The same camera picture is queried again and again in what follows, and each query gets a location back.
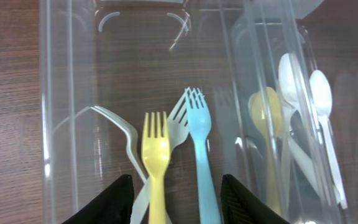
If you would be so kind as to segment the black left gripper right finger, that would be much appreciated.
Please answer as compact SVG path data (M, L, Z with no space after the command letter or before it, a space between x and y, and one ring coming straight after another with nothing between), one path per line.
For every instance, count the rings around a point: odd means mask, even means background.
M224 223L288 224L231 174L223 175L220 198Z

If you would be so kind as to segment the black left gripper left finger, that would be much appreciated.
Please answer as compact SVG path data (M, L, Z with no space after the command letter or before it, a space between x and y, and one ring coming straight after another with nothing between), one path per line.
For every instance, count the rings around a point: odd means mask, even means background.
M132 176L123 174L63 224L130 224L133 204Z

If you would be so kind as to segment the yellow plastic fork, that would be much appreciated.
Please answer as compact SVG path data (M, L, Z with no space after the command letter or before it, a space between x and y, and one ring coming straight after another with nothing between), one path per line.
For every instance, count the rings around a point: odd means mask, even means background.
M166 112L145 114L141 157L150 179L149 223L166 223L164 177L170 162Z

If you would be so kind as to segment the clear bent plastic fork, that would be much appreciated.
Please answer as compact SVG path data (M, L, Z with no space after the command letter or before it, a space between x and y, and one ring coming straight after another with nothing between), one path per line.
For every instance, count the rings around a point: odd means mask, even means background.
M103 115L105 118L110 120L113 124L115 124L126 136L126 154L134 166L135 170L137 171L139 177L146 183L147 181L147 172L142 166L142 162L137 153L137 143L138 143L138 132L133 125L128 123L126 120L118 116L117 114L113 113L112 111L102 107L102 106L91 106L90 107L95 112Z

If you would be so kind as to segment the broad white plastic spoon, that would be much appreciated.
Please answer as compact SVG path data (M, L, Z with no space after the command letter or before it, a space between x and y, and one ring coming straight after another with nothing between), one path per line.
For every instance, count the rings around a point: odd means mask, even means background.
M292 138L288 138L288 145L291 151L294 160L299 165L301 171L307 178L308 182L312 186L313 190L320 197L321 194L318 189L318 183L316 180L316 175L314 172L314 165L311 158L302 150L302 148L296 143L296 141Z

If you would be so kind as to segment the broad white plastic fork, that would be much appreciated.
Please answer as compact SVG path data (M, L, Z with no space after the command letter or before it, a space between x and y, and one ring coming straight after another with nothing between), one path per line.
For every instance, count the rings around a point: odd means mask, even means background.
M185 88L185 101L190 135L195 146L200 222L221 223L208 160L207 138L212 127L209 108L199 88Z

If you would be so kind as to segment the yellow plastic spoon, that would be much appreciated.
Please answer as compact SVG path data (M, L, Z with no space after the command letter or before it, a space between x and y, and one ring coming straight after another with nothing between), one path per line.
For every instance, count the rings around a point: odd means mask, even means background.
M281 104L277 92L267 87L267 95L269 105L272 113L274 134L276 138L283 138L283 119L281 115ZM266 152L266 205L271 208L278 215L283 215L280 200L279 191L276 185L275 169L273 164L273 154L271 152L269 126L267 121L269 120L267 113L264 111L264 101L262 100L261 92L257 92L251 95L248 102L248 109L250 111L250 117L256 126L256 128L263 135L267 147Z

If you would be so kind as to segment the left clear plastic container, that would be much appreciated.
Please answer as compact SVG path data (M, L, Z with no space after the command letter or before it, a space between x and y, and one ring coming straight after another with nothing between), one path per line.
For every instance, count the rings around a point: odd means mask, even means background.
M143 187L126 136L91 106L133 125L140 158L144 114L170 114L187 87L211 113L208 159L214 186L231 169L236 112L229 29L241 1L42 1L41 84L44 223L63 223L123 174Z

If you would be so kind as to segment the clear plastic container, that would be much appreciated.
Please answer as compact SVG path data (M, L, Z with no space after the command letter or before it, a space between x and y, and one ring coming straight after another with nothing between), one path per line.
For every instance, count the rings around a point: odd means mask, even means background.
M241 1L42 1L41 84L44 223L63 223L123 174L143 187L126 136L91 106L133 125L140 158L144 114L170 114L187 87L211 113L208 159L214 186L231 169L236 112L229 29Z
M232 50L233 93L219 97L236 112L236 151L241 168L232 174L266 203L265 139L254 125L248 102L262 94L276 185L283 217L289 223L358 223L358 1L244 1L242 13L229 29ZM290 202L285 205L281 175L282 139L274 134L267 87L282 96L278 66L282 55L292 54L291 66L299 102L291 117L291 136L311 158L321 194L313 190L291 155ZM329 165L323 129L318 121L310 76L321 70L333 95L329 116L333 144L348 208L339 203Z

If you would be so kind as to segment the right clear plastic container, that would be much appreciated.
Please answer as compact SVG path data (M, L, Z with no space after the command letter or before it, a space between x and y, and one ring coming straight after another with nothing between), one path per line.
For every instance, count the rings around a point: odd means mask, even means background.
M265 139L254 125L248 102L262 94L276 185L283 217L289 223L358 223L358 1L244 1L242 13L229 29L232 50L233 93L219 97L236 112L236 151L241 168L232 174L266 203ZM278 66L282 55L292 54L291 66L299 102L291 117L291 136L311 158L321 194L313 190L291 155L290 202L285 205L281 175L282 139L274 134L267 87L282 96ZM339 203L329 165L323 129L318 121L310 76L321 70L333 95L329 116L333 144L348 208Z

